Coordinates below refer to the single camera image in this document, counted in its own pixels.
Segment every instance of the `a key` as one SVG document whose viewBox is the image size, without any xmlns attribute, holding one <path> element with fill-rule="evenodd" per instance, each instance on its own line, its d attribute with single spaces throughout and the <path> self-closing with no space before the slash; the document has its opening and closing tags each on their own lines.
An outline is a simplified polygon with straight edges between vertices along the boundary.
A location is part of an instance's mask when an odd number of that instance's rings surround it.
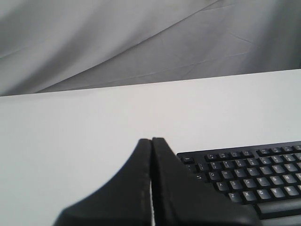
<svg viewBox="0 0 301 226">
<path fill-rule="evenodd" d="M 243 192 L 243 196 L 244 196 L 247 203 L 253 203 L 253 202 L 257 201 L 256 196 L 251 191 Z"/>
<path fill-rule="evenodd" d="M 221 177 L 218 172 L 209 172 L 209 178 L 212 182 L 220 181 Z"/>
<path fill-rule="evenodd" d="M 259 160 L 260 160 L 262 165 L 272 164 L 271 160 L 268 157 L 260 157 Z"/>
<path fill-rule="evenodd" d="M 208 172 L 209 171 L 209 167 L 207 163 L 199 163 L 198 164 L 199 170 L 201 172 Z"/>
<path fill-rule="evenodd" d="M 246 185 L 247 188 L 257 187 L 257 185 L 253 179 L 244 179 L 244 184 Z"/>
<path fill-rule="evenodd" d="M 235 170 L 234 170 L 234 174 L 235 174 L 236 177 L 238 177 L 239 179 L 245 178 L 245 177 L 246 177 L 246 172 L 245 172 L 243 169 L 235 169 Z"/>
<path fill-rule="evenodd" d="M 230 152 L 232 158 L 240 158 L 241 152 Z"/>
<path fill-rule="evenodd" d="M 266 201 L 266 200 L 269 200 L 272 198 L 270 196 L 270 194 L 268 193 L 268 191 L 265 189 L 257 190 L 257 194 L 259 195 L 259 197 L 262 201 Z"/>
<path fill-rule="evenodd" d="M 279 154 L 282 152 L 281 149 L 278 147 L 271 148 L 271 150 L 272 150 L 272 153 L 274 153 L 274 154 Z"/>
<path fill-rule="evenodd" d="M 246 169 L 251 177 L 259 176 L 259 172 L 256 168 L 247 168 Z"/>
<path fill-rule="evenodd" d="M 291 154 L 284 154 L 283 157 L 287 162 L 296 161 L 296 159 Z"/>
<path fill-rule="evenodd" d="M 246 157 L 246 158 L 251 158 L 253 157 L 253 154 L 251 151 L 243 151 L 242 152 L 243 156 Z"/>
<path fill-rule="evenodd" d="M 285 170 L 282 168 L 282 166 L 276 165 L 276 166 L 272 166 L 272 168 L 277 174 L 285 173 Z"/>
<path fill-rule="evenodd" d="M 287 169 L 287 171 L 289 171 L 289 172 L 296 172 L 296 171 L 298 171 L 297 168 L 292 163 L 285 164 L 284 166 Z"/>
<path fill-rule="evenodd" d="M 296 154 L 295 154 L 295 157 L 296 157 L 298 160 L 301 161 L 301 153 L 296 153 Z"/>
<path fill-rule="evenodd" d="M 296 145 L 296 146 L 294 146 L 294 149 L 295 149 L 296 151 L 301 151 L 301 145 Z"/>
<path fill-rule="evenodd" d="M 243 189 L 241 183 L 239 180 L 231 180 L 230 181 L 230 185 L 232 187 L 233 190 L 241 190 Z"/>
<path fill-rule="evenodd" d="M 220 192 L 229 192 L 229 187 L 228 187 L 227 183 L 224 181 L 216 182 L 216 186 L 217 186 L 218 191 L 220 191 Z"/>
<path fill-rule="evenodd" d="M 257 206 L 261 219 L 301 214 L 301 199 L 259 203 Z"/>
<path fill-rule="evenodd" d="M 222 177 L 224 179 L 233 179 L 234 178 L 233 174 L 231 173 L 230 170 L 224 170 L 224 171 L 222 171 Z"/>
<path fill-rule="evenodd" d="M 292 175 L 290 175 L 290 174 L 283 175 L 283 178 L 284 178 L 284 180 L 286 181 L 287 184 L 295 184 L 295 183 L 297 183 L 296 179 Z"/>
<path fill-rule="evenodd" d="M 210 163 L 210 165 L 213 170 L 221 170 L 222 169 L 222 166 L 219 162 L 212 162 L 212 163 Z"/>
<path fill-rule="evenodd" d="M 217 159 L 217 156 L 216 154 L 207 154 L 205 158 L 207 161 L 215 161 Z"/>
<path fill-rule="evenodd" d="M 204 183 L 208 183 L 208 179 L 207 179 L 205 173 L 199 173 L 199 174 L 197 174 L 197 179 L 203 181 Z"/>
<path fill-rule="evenodd" d="M 186 165 L 187 169 L 192 173 L 197 173 L 197 168 L 195 165 Z"/>
<path fill-rule="evenodd" d="M 281 158 L 281 156 L 272 156 L 271 159 L 274 163 L 283 163 L 283 159 Z"/>
<path fill-rule="evenodd" d="M 284 187 L 284 190 L 287 192 L 287 194 L 289 196 L 297 196 L 297 195 L 299 195 L 299 192 L 293 186 Z"/>
<path fill-rule="evenodd" d="M 299 179 L 299 182 L 301 182 L 301 173 L 296 173 L 295 175 Z"/>
<path fill-rule="evenodd" d="M 259 156 L 265 156 L 265 155 L 269 155 L 270 151 L 269 151 L 269 149 L 261 149 L 257 153 Z"/>
<path fill-rule="evenodd" d="M 248 162 L 251 167 L 259 165 L 258 161 L 255 158 L 248 159 Z"/>
<path fill-rule="evenodd" d="M 257 178 L 257 181 L 262 187 L 268 187 L 271 185 L 266 178 Z"/>
<path fill-rule="evenodd" d="M 246 162 L 245 162 L 245 160 L 242 160 L 242 159 L 236 159 L 236 160 L 235 160 L 235 163 L 236 163 L 237 167 L 246 167 Z"/>
<path fill-rule="evenodd" d="M 271 188 L 271 192 L 273 193 L 274 197 L 277 198 L 277 199 L 281 199 L 281 198 L 285 197 L 285 194 L 283 193 L 283 191 L 279 187 Z"/>
<path fill-rule="evenodd" d="M 233 169 L 234 168 L 234 164 L 232 161 L 222 161 L 223 165 L 224 165 L 224 168 L 226 170 L 229 170 L 229 169 Z"/>
<path fill-rule="evenodd" d="M 273 174 L 273 172 L 271 171 L 271 169 L 268 166 L 262 166 L 262 167 L 259 167 L 259 169 L 261 170 L 263 175 Z"/>
<path fill-rule="evenodd" d="M 218 156 L 219 156 L 220 159 L 222 159 L 222 160 L 229 159 L 229 154 L 228 154 L 228 153 L 219 153 Z"/>
<path fill-rule="evenodd" d="M 194 159 L 193 159 L 193 158 L 190 158 L 190 157 L 183 157 L 183 158 L 182 158 L 182 161 L 183 161 L 185 164 L 192 164 L 192 163 L 194 163 Z"/>
<path fill-rule="evenodd" d="M 243 201 L 238 193 L 229 193 L 228 195 L 232 202 L 241 203 Z"/>
<path fill-rule="evenodd" d="M 272 176 L 272 177 L 270 177 L 270 179 L 274 185 L 283 185 L 284 184 L 282 179 L 279 176 Z"/>
<path fill-rule="evenodd" d="M 292 152 L 292 151 L 293 151 L 292 147 L 283 147 L 282 149 L 283 149 L 285 152 Z"/>
</svg>

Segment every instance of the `space bar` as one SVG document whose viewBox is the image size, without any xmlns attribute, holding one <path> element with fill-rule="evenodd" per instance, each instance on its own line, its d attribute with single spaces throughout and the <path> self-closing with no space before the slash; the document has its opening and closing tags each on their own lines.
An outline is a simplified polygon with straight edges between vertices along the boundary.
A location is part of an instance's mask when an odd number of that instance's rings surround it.
<svg viewBox="0 0 301 226">
<path fill-rule="evenodd" d="M 290 199 L 277 202 L 259 203 L 261 219 L 279 218 L 301 214 L 301 199 Z"/>
</svg>

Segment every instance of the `gray fabric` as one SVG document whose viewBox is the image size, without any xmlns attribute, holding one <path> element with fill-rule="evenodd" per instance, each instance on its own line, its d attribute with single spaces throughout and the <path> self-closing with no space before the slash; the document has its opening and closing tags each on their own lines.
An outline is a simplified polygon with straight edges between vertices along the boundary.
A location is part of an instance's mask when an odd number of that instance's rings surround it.
<svg viewBox="0 0 301 226">
<path fill-rule="evenodd" d="M 102 1 L 98 7 L 91 4 L 83 18 L 75 16 L 74 10 L 84 4 L 64 9 L 77 19 L 71 23 L 77 28 L 69 29 L 70 24 L 62 22 L 55 36 L 59 44 L 41 41 L 31 45 L 32 52 L 27 51 L 30 54 L 1 58 L 0 80 L 5 83 L 0 84 L 0 94 L 174 81 L 300 66 L 300 0 L 116 2 Z M 131 4 L 133 7 L 137 3 L 134 11 L 121 15 L 125 7 L 128 11 Z M 179 7 L 185 10 L 174 13 Z M 22 70 L 26 63 L 27 70 Z"/>
</svg>

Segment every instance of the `black object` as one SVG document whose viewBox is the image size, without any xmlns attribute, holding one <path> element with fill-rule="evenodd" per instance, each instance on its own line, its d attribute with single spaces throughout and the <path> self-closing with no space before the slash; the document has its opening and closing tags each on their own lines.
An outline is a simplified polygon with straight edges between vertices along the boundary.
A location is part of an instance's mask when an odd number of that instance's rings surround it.
<svg viewBox="0 0 301 226">
<path fill-rule="evenodd" d="M 199 171 L 198 158 L 182 154 L 181 160 L 184 164 L 162 138 L 140 140 L 131 157 L 107 184 L 64 209 L 54 225 L 151 226 L 150 182 L 158 226 L 261 225 L 251 206 L 234 203 L 242 199 L 238 193 L 229 194 L 224 182 L 217 186 L 233 202 L 205 183 L 206 173 L 210 172 L 193 175 L 193 167 Z M 209 156 L 207 160 L 216 159 Z"/>
<path fill-rule="evenodd" d="M 215 169 L 214 177 L 204 172 L 204 182 L 256 210 L 263 225 L 301 226 L 301 141 L 186 152 L 178 157 L 183 155 L 198 165 L 220 164 L 222 169 Z M 210 155 L 216 158 L 208 161 L 205 156 Z"/>
</svg>

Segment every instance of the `white table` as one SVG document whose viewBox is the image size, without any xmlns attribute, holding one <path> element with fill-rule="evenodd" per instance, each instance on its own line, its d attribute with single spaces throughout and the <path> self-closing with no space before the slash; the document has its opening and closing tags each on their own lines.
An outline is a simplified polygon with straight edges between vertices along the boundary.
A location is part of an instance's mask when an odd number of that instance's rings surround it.
<svg viewBox="0 0 301 226">
<path fill-rule="evenodd" d="M 301 70 L 0 97 L 0 225 L 49 226 L 139 138 L 175 153 L 301 140 Z"/>
</svg>

